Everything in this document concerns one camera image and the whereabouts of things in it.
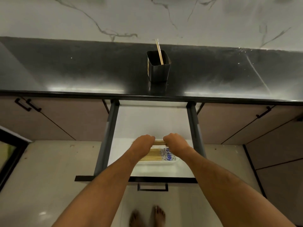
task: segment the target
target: black drawer handle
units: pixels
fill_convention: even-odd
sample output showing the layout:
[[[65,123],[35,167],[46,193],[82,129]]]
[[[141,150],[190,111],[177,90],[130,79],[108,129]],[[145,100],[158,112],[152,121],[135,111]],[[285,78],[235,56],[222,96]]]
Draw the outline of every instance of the black drawer handle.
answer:
[[[256,117],[259,119],[261,117],[263,117],[264,115],[266,115],[268,112],[271,111],[271,108],[269,106],[266,107],[267,108],[267,111],[263,112],[261,115],[256,115]]]
[[[168,192],[169,191],[169,186],[166,183],[165,184],[165,189],[141,189],[140,184],[138,183],[138,191],[164,191],[164,192]]]
[[[36,111],[40,112],[42,110],[42,108],[36,108],[34,105],[31,104],[31,99],[26,100],[25,102],[31,106],[33,109],[35,109]]]
[[[27,107],[23,106],[19,101],[20,101],[20,98],[15,99],[15,103],[17,103],[17,104],[18,104],[20,107],[22,107],[24,110],[27,110],[27,111],[30,111],[30,110],[31,110],[30,107],[27,108]]]

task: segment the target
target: bare foot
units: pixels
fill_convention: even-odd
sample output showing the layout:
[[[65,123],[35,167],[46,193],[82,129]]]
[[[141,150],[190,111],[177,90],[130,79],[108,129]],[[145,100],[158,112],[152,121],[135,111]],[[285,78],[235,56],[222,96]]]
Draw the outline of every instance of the bare foot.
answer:
[[[165,212],[159,206],[155,207],[154,224],[155,227],[164,227],[165,225]]]
[[[138,210],[134,210],[131,213],[131,217],[129,219],[129,227],[145,227]]]

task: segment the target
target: black countertop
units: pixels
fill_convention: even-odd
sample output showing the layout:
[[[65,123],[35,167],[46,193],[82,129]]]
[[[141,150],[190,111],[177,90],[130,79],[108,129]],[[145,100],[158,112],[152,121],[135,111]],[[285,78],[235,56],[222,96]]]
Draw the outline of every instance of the black countertop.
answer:
[[[155,44],[0,38],[0,94],[303,105],[303,53],[161,45],[167,83],[150,84]]]

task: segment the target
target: white marble wall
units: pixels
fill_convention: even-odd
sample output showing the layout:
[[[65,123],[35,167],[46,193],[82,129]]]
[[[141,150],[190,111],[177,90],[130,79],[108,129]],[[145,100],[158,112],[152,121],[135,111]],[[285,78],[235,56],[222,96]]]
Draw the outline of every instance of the white marble wall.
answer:
[[[303,0],[0,0],[0,36],[303,50]]]

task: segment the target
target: open drawer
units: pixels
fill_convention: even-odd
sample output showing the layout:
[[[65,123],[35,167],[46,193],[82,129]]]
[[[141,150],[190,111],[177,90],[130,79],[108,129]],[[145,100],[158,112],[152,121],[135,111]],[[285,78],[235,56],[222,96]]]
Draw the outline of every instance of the open drawer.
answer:
[[[182,135],[190,146],[205,157],[194,102],[184,103],[182,107],[163,107],[120,105],[119,100],[112,100],[94,175],[76,176],[75,181],[93,180],[120,158],[137,137],[149,134],[161,140],[169,133]],[[197,181],[187,164],[177,159],[173,163],[138,163],[133,169],[129,182],[196,183]]]

